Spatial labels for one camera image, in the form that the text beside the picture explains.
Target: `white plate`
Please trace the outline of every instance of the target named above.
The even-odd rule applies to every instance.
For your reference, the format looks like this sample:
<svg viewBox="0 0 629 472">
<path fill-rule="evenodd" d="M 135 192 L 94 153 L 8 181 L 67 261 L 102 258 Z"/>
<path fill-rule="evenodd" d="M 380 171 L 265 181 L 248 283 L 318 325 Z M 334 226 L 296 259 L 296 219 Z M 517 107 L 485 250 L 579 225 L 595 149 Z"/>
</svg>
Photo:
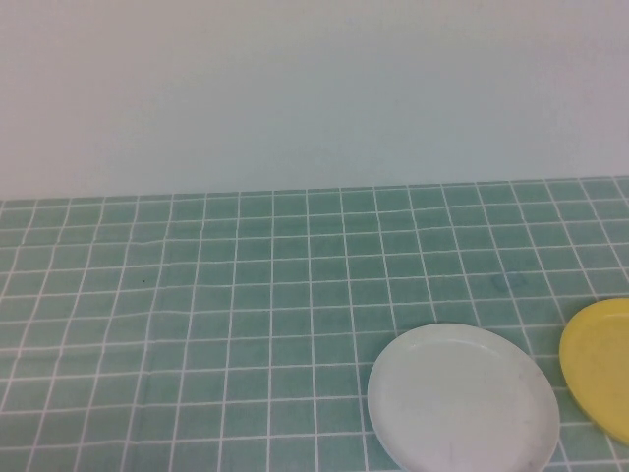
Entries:
<svg viewBox="0 0 629 472">
<path fill-rule="evenodd" d="M 368 387 L 373 429 L 409 472 L 538 472 L 559 439 L 548 380 L 514 344 L 463 324 L 391 342 Z"/>
</svg>

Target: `green checkered surface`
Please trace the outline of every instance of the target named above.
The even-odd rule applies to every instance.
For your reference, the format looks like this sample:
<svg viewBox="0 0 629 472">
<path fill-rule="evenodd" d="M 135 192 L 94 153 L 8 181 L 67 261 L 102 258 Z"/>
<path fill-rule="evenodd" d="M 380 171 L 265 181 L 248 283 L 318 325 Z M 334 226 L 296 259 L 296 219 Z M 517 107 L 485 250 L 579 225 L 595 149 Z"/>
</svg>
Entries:
<svg viewBox="0 0 629 472">
<path fill-rule="evenodd" d="M 628 202 L 629 177 L 3 202 L 0 469 L 398 470 L 372 363 L 460 323 L 546 374 L 547 472 L 629 472 L 557 358 L 629 295 Z"/>
</svg>

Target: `plate rim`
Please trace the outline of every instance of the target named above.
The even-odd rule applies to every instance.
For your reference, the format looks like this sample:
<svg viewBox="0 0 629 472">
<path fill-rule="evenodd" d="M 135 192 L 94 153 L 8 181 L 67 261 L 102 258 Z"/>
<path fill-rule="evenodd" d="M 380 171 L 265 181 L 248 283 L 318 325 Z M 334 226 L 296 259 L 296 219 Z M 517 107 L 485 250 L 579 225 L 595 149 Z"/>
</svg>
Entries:
<svg viewBox="0 0 629 472">
<path fill-rule="evenodd" d="M 384 451 L 389 455 L 389 457 L 391 458 L 391 460 L 393 460 L 393 462 L 395 462 L 395 464 L 400 467 L 401 470 L 405 470 L 408 472 L 429 472 L 426 469 L 417 469 L 417 471 L 415 470 L 409 470 L 406 469 L 404 466 L 402 466 L 396 459 L 395 457 L 389 452 L 389 449 L 387 448 L 387 445 L 385 444 L 385 442 L 382 440 L 381 437 L 381 432 L 379 433 L 377 428 L 378 426 L 376 425 L 376 423 L 373 421 L 373 400 L 372 398 L 374 397 L 374 393 L 373 393 L 373 389 L 374 387 L 372 387 L 373 382 L 372 382 L 372 378 L 373 378 L 373 373 L 376 372 L 376 366 L 378 364 L 378 361 L 381 363 L 383 362 L 382 359 L 384 357 L 384 353 L 387 351 L 390 351 L 391 349 L 396 349 L 398 345 L 400 345 L 402 342 L 404 342 L 408 337 L 412 337 L 414 335 L 417 335 L 418 333 L 421 333 L 422 336 L 424 335 L 430 335 L 430 333 L 428 331 L 433 330 L 435 331 L 435 334 L 433 334 L 433 336 L 435 336 L 436 340 L 439 340 L 439 337 L 441 335 L 443 335 L 446 332 L 450 332 L 451 336 L 454 334 L 459 334 L 461 332 L 464 332 L 464 336 L 465 333 L 467 334 L 471 334 L 472 336 L 474 335 L 480 335 L 480 336 L 485 336 L 487 339 L 492 339 L 492 340 L 497 340 L 499 343 L 502 343 L 502 345 L 506 348 L 506 349 L 510 349 L 512 351 L 512 353 L 516 356 L 519 356 L 525 363 L 529 363 L 531 365 L 532 368 L 534 368 L 535 370 L 537 370 L 541 375 L 542 375 L 542 381 L 544 383 L 544 387 L 546 389 L 546 392 L 550 393 L 549 399 L 551 399 L 551 403 L 552 403 L 552 413 L 553 416 L 556 418 L 556 422 L 554 422 L 556 424 L 556 427 L 554 428 L 554 432 L 552 434 L 552 441 L 548 442 L 548 451 L 546 454 L 543 455 L 543 459 L 542 459 L 542 463 L 541 463 L 541 468 L 540 470 L 543 470 L 543 468 L 548 465 L 548 463 L 550 462 L 552 456 L 554 455 L 555 449 L 557 447 L 557 444 L 559 443 L 559 437 L 560 437 L 560 416 L 559 416 L 559 405 L 557 402 L 557 398 L 556 395 L 554 394 L 554 390 L 552 389 L 552 385 L 550 385 L 550 382 L 548 381 L 547 377 L 545 376 L 545 374 L 543 373 L 542 369 L 537 365 L 537 363 L 526 353 L 524 352 L 522 349 L 520 349 L 517 345 L 515 345 L 514 343 L 512 343 L 511 341 L 505 339 L 504 337 L 489 331 L 487 329 L 483 329 L 481 327 L 478 326 L 473 326 L 473 325 L 469 325 L 469 324 L 454 324 L 454 323 L 436 323 L 436 324 L 426 324 L 423 326 L 419 326 L 413 329 L 410 329 L 409 331 L 404 332 L 403 334 L 400 334 L 398 337 L 396 337 L 395 339 L 393 339 L 391 342 L 389 342 L 384 349 L 382 349 L 382 351 L 380 352 L 380 354 L 377 356 L 377 358 L 375 359 L 375 361 L 373 362 L 373 366 L 372 366 L 372 371 L 370 372 L 370 377 L 369 377 L 369 381 L 368 381 L 368 388 L 367 388 L 367 404 L 368 404 L 368 412 L 370 415 L 370 421 L 372 423 L 372 428 L 373 431 L 375 432 L 375 435 L 380 443 L 380 445 L 382 446 L 382 448 L 384 449 Z M 447 337 L 442 337 L 440 340 L 442 341 L 447 341 Z M 479 342 L 475 339 L 469 339 L 469 338 L 463 338 L 461 340 L 464 341 L 471 341 L 477 345 L 479 345 Z"/>
</svg>

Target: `white wall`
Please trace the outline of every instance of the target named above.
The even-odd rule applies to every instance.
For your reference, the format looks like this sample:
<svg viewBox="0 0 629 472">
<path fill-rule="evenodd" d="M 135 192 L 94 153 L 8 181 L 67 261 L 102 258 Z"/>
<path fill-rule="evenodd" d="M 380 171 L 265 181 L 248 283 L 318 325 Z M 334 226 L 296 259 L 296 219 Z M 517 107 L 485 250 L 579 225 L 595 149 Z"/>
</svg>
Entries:
<svg viewBox="0 0 629 472">
<path fill-rule="evenodd" d="M 0 198 L 629 173 L 626 0 L 0 2 Z"/>
</svg>

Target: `grid pattern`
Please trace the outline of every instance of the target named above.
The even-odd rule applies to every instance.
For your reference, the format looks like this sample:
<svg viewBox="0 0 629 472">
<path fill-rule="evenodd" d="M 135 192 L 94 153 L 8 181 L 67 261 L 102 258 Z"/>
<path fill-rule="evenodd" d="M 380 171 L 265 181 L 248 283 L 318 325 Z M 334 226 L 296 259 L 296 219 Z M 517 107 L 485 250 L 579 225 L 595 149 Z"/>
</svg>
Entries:
<svg viewBox="0 0 629 472">
<path fill-rule="evenodd" d="M 547 471 L 628 472 L 556 355 L 629 295 L 628 202 L 629 177 L 4 202 L 2 470 L 397 470 L 369 373 L 437 322 L 540 365 Z"/>
</svg>

